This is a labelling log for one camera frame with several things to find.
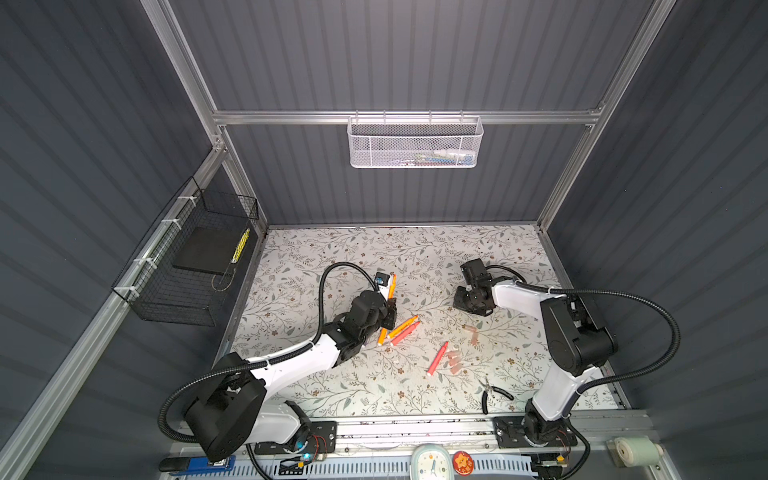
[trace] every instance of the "white wire mesh basket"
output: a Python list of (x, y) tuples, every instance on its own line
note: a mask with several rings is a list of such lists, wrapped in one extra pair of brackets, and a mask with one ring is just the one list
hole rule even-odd
[(350, 117), (349, 162), (354, 168), (472, 168), (477, 165), (482, 122)]

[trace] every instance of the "robotic arm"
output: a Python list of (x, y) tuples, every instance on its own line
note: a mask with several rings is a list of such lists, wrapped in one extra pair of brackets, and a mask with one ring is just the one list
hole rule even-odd
[[(307, 340), (264, 357), (243, 360), (236, 353), (223, 357), (214, 372), (240, 371), (196, 384), (192, 403), (184, 413), (194, 441), (200, 443), (206, 457), (217, 462), (243, 443), (275, 442), (287, 452), (304, 447), (311, 429), (307, 415), (295, 402), (270, 397), (305, 376), (350, 359), (380, 328), (393, 329), (396, 299), (387, 298), (392, 281), (389, 275), (377, 273), (373, 280), (377, 289), (360, 293), (349, 312), (323, 326), (316, 342)], [(243, 368), (248, 365), (258, 367)]]
[(500, 306), (544, 324), (554, 364), (528, 401), (523, 426), (529, 443), (546, 445), (563, 429), (562, 419), (575, 404), (579, 387), (595, 379), (599, 367), (616, 353), (615, 338), (589, 297), (534, 291), (520, 280), (492, 278), (480, 259), (470, 260), (461, 268), (468, 289), (460, 286), (456, 290), (455, 308), (487, 316)]

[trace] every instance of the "alarm clock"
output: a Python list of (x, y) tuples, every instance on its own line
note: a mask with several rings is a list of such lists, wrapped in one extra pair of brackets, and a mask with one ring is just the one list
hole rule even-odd
[(454, 480), (448, 451), (434, 444), (418, 447), (411, 456), (411, 480)]

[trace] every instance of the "red round badge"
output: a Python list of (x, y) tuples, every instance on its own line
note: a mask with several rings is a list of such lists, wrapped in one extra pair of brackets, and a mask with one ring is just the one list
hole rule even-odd
[(459, 450), (453, 455), (453, 469), (465, 477), (475, 470), (475, 461), (467, 452)]

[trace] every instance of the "floral tablecloth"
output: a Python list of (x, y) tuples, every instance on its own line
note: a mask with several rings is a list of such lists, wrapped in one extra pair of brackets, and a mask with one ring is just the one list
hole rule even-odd
[[(310, 416), (411, 415), (480, 412), (480, 382), (516, 397), (492, 396), (489, 410), (520, 411), (541, 385), (551, 362), (539, 321), (496, 309), (472, 316), (452, 307), (464, 284), (459, 265), (473, 258), (521, 272), (529, 283), (557, 285), (533, 226), (271, 230), (237, 330), (233, 349), (243, 358), (310, 338), (317, 326), (320, 274), (331, 263), (354, 262), (371, 275), (397, 273), (398, 321), (418, 314), (421, 325), (397, 346), (375, 340), (348, 362), (288, 386)], [(494, 275), (502, 275), (492, 270)], [(346, 312), (366, 287), (362, 276), (340, 267), (325, 288), (326, 319)], [(476, 346), (468, 324), (479, 332)], [(440, 346), (458, 350), (462, 368), (451, 374), (447, 357), (426, 373)], [(576, 409), (615, 409), (606, 386), (582, 396)]]

